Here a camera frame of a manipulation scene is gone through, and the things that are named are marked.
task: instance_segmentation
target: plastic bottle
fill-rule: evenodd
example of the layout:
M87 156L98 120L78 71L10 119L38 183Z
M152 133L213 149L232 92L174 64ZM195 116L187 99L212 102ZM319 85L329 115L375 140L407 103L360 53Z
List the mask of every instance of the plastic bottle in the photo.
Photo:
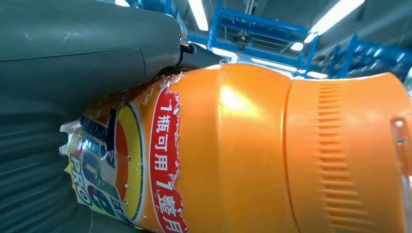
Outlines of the plastic bottle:
M411 117L389 73L228 64L91 103L64 152L80 203L152 232L410 233Z

